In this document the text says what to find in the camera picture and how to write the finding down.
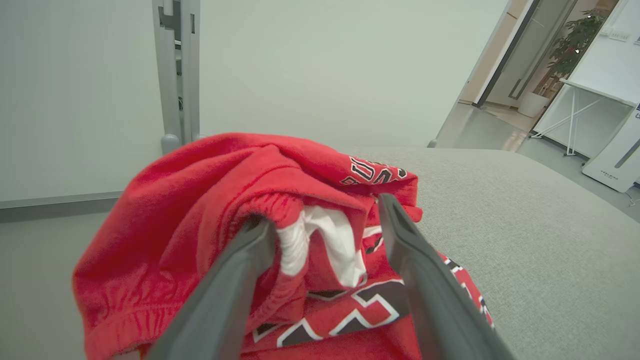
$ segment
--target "white plant pot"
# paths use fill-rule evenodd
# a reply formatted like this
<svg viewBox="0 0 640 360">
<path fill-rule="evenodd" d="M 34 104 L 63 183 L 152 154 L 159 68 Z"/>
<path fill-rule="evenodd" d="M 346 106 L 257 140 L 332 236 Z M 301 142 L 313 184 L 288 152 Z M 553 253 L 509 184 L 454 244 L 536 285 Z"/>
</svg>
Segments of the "white plant pot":
<svg viewBox="0 0 640 360">
<path fill-rule="evenodd" d="M 540 96 L 532 92 L 527 92 L 522 98 L 518 112 L 528 117 L 534 117 L 549 103 L 548 97 Z"/>
</svg>

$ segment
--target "gray sofa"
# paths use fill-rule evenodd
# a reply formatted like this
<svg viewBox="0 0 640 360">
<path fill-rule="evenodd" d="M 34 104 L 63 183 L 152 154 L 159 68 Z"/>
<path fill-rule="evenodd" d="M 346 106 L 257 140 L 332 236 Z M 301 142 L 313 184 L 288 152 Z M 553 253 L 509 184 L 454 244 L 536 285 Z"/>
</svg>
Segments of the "gray sofa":
<svg viewBox="0 0 640 360">
<path fill-rule="evenodd" d="M 519 360 L 640 359 L 640 224 L 522 155 L 341 149 L 420 177 L 426 239 L 464 266 Z"/>
</svg>

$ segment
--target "beige wall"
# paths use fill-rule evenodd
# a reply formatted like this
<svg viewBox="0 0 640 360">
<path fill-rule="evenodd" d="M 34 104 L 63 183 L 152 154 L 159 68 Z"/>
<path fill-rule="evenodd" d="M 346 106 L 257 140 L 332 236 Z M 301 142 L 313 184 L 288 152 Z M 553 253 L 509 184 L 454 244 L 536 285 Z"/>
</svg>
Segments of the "beige wall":
<svg viewBox="0 0 640 360">
<path fill-rule="evenodd" d="M 528 0 L 513 0 L 507 15 L 495 32 L 493 40 L 487 45 L 484 55 L 480 58 L 474 75 L 469 79 L 467 87 L 462 92 L 460 101 L 476 102 L 480 98 L 486 80 L 493 75 L 495 64 L 500 62 L 502 49 L 511 39 L 511 33 L 518 18 L 526 13 L 527 3 Z"/>
</svg>

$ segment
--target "potted plant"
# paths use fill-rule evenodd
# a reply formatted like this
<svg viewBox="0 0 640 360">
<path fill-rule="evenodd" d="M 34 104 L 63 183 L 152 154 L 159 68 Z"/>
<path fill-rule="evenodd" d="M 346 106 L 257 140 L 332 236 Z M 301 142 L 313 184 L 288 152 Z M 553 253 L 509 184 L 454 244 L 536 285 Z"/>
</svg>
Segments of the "potted plant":
<svg viewBox="0 0 640 360">
<path fill-rule="evenodd" d="M 551 52 L 550 57 L 554 61 L 547 64 L 549 71 L 538 83 L 536 89 L 524 95 L 518 108 L 519 113 L 534 117 L 542 111 L 554 93 L 552 89 L 556 89 L 554 85 L 560 79 L 569 76 L 575 69 L 608 16 L 608 12 L 599 9 L 587 10 L 582 13 L 585 15 L 584 18 L 569 21 L 564 25 L 570 30 L 569 34 L 557 38 L 552 43 L 555 49 Z"/>
</svg>

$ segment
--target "white appliance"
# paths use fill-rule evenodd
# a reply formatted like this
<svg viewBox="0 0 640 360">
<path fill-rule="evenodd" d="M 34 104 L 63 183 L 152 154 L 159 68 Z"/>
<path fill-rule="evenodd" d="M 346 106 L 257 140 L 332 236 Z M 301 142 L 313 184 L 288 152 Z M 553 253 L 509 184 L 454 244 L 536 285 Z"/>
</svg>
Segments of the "white appliance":
<svg viewBox="0 0 640 360">
<path fill-rule="evenodd" d="M 614 190 L 625 192 L 640 177 L 638 147 L 640 105 L 621 123 L 609 144 L 584 165 L 582 173 Z"/>
</svg>

